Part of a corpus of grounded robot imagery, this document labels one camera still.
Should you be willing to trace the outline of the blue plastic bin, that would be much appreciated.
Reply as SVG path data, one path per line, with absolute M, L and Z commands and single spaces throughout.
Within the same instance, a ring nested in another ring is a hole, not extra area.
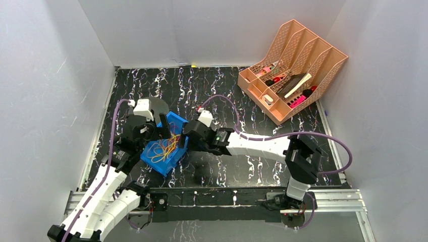
M 182 126 L 187 121 L 171 111 L 167 113 L 167 119 L 171 137 L 149 142 L 140 155 L 140 159 L 146 165 L 164 177 L 168 176 L 168 173 L 177 166 L 178 161 L 184 157 L 187 151 L 187 149 L 178 148 Z

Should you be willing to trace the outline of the black cable spool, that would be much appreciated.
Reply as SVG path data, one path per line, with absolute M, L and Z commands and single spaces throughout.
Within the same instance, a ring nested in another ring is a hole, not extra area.
M 165 114 L 169 113 L 170 111 L 169 106 L 164 100 L 158 97 L 145 97 L 145 98 L 151 101 L 151 111 L 153 113 L 154 122 L 159 121 L 160 113 L 165 113 Z

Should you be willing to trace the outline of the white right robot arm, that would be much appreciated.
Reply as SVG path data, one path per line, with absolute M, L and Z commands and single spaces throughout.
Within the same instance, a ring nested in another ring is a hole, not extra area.
M 216 130 L 200 121 L 184 123 L 179 148 L 216 156 L 258 156 L 283 163 L 290 178 L 284 195 L 267 197 L 263 206 L 270 210 L 299 209 L 309 188 L 317 182 L 321 150 L 308 135 L 268 137 L 242 134 L 233 128 Z

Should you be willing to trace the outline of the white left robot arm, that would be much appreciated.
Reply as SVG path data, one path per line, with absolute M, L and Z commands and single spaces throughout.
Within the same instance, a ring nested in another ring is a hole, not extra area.
M 144 210 L 151 203 L 149 188 L 136 181 L 121 188 L 140 155 L 152 141 L 169 138 L 167 115 L 160 124 L 146 116 L 129 114 L 123 132 L 111 140 L 107 161 L 83 198 L 61 225 L 47 232 L 50 241 L 104 241 L 108 233 L 132 210 Z

